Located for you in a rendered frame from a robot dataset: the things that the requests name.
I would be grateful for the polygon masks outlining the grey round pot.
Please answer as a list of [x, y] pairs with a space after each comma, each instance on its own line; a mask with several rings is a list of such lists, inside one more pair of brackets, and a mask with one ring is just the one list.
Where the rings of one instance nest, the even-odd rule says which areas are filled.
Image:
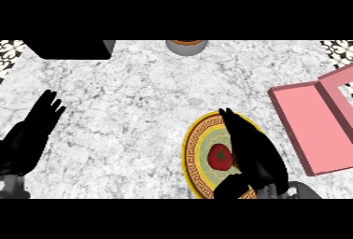
[[206, 46], [206, 40], [192, 40], [192, 41], [180, 41], [180, 40], [167, 40], [167, 47], [170, 51], [180, 56], [193, 56], [199, 54]]

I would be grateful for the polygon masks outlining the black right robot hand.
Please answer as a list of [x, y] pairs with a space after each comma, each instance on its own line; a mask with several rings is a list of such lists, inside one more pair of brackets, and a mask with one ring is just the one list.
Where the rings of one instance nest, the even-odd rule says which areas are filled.
[[235, 200], [252, 188], [258, 197], [264, 187], [274, 185], [277, 195], [288, 192], [288, 173], [280, 154], [267, 136], [229, 108], [220, 109], [230, 134], [239, 174], [229, 175], [214, 189], [214, 198]]

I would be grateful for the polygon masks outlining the pink cardboard box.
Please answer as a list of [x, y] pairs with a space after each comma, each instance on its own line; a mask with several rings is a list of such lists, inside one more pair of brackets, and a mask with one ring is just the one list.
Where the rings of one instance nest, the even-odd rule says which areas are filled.
[[353, 63], [267, 92], [308, 176], [353, 168], [353, 105], [339, 91], [351, 81]]

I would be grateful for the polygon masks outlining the black appliance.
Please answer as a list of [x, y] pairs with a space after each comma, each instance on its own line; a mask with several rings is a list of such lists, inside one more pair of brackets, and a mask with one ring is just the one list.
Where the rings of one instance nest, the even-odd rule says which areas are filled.
[[25, 45], [45, 60], [109, 60], [113, 40], [25, 40]]

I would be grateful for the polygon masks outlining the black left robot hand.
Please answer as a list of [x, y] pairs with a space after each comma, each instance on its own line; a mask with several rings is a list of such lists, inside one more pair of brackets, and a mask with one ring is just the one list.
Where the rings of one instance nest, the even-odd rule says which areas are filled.
[[56, 92], [45, 90], [3, 140], [0, 140], [0, 176], [23, 176], [35, 167], [51, 130], [66, 107], [56, 98]]

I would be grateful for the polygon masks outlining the red tomato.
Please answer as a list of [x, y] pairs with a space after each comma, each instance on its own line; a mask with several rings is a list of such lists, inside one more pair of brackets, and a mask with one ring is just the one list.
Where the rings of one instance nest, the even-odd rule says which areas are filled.
[[227, 171], [233, 166], [233, 155], [223, 144], [214, 144], [208, 151], [206, 162], [209, 167], [218, 171]]

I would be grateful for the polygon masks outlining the gold patterned plate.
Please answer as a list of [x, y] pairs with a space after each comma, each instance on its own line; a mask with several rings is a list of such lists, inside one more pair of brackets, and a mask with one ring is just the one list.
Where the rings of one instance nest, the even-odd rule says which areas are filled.
[[229, 175], [239, 174], [235, 163], [227, 171], [209, 167], [206, 156], [214, 144], [223, 144], [232, 152], [230, 135], [217, 111], [198, 118], [181, 143], [181, 171], [190, 191], [201, 199], [212, 199], [218, 183]]

